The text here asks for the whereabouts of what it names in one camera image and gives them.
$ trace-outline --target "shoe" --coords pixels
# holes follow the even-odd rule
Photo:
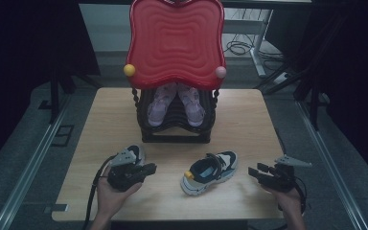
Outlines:
[[[167,83],[157,88],[154,100],[148,107],[148,121],[153,127],[158,127],[163,123],[167,109],[177,93],[175,82]]]
[[[137,166],[145,165],[145,152],[138,145],[131,145],[121,152],[118,152],[111,160],[110,166],[121,166],[126,164],[134,164]]]
[[[199,104],[198,90],[188,85],[178,84],[178,96],[184,103],[188,123],[192,127],[199,127],[204,121],[205,109]]]
[[[233,151],[216,155],[207,153],[206,157],[196,161],[181,179],[184,193],[197,196],[205,192],[212,184],[230,179],[238,167],[238,156]]]

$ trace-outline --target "gray carpet floor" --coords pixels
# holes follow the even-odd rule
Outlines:
[[[228,76],[222,88],[252,88],[258,84],[260,79],[252,63],[250,58],[228,59]],[[122,69],[121,66],[103,66],[102,71],[112,73],[114,70],[109,68],[118,70]],[[115,76],[91,78],[105,87],[128,86],[125,78],[118,79]],[[51,218],[51,210],[56,203],[97,90],[81,79],[73,79],[77,85],[76,92],[72,95],[60,94],[61,99],[69,100],[61,125],[64,128],[73,127],[71,138],[64,146],[61,145],[64,143],[62,137],[53,139],[33,183],[21,200],[10,229],[81,229],[82,227],[82,222],[56,222]],[[50,110],[39,109],[43,101],[50,101],[49,85],[46,83],[34,90],[30,106],[23,119],[0,151],[0,212],[49,127]],[[278,130],[284,145],[285,153],[313,164],[312,168],[296,168],[296,175],[304,181],[308,190],[308,208],[305,213],[307,226],[313,230],[356,229],[352,210],[343,201],[344,194],[337,189],[338,184],[329,173],[327,164],[305,124],[301,110],[292,97],[295,86],[290,85],[273,95],[265,95],[264,100],[273,125]],[[318,124],[322,140],[368,229],[368,166],[343,133],[337,129],[325,108],[320,108],[318,111]],[[187,227],[246,230],[248,229],[246,224],[248,224],[249,229],[273,229],[283,223],[282,219],[250,219],[248,222],[220,221],[218,224],[199,222]],[[184,228],[160,222],[148,223],[146,227],[146,229],[158,230]],[[145,229],[145,226],[131,224],[130,229]]]

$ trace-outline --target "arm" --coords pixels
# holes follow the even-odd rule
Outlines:
[[[105,230],[110,227],[111,218],[121,210],[125,200],[136,193],[142,187],[142,183],[137,183],[130,187],[126,192],[119,192],[112,188],[106,177],[100,178],[97,186],[98,193],[98,212],[91,225],[91,230]]]
[[[278,192],[269,189],[265,186],[263,188],[271,192],[277,199],[280,207],[283,209],[283,216],[285,217],[288,230],[306,230],[306,223],[301,215],[300,195],[296,189],[292,189],[288,193]]]

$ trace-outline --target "wooden table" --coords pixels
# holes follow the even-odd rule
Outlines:
[[[142,143],[136,108],[129,88],[101,88],[92,104],[80,141],[65,177],[54,220],[84,220],[87,199],[96,171],[104,160],[131,144],[145,150],[147,163],[157,172],[113,217],[118,220],[199,220],[280,218],[277,204],[247,173],[257,163],[273,165],[282,156],[264,99],[254,89],[220,89],[217,119],[209,144]],[[238,154],[235,175],[211,186],[204,194],[189,196],[180,188],[184,172],[205,153],[231,150]],[[97,211],[96,198],[91,218]]]

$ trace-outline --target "yellow knob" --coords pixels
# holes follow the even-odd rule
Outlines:
[[[136,72],[136,69],[132,64],[127,64],[124,67],[124,73],[128,77],[132,77],[134,75],[134,72]]]
[[[188,179],[194,179],[194,175],[190,171],[184,172],[184,176]]]

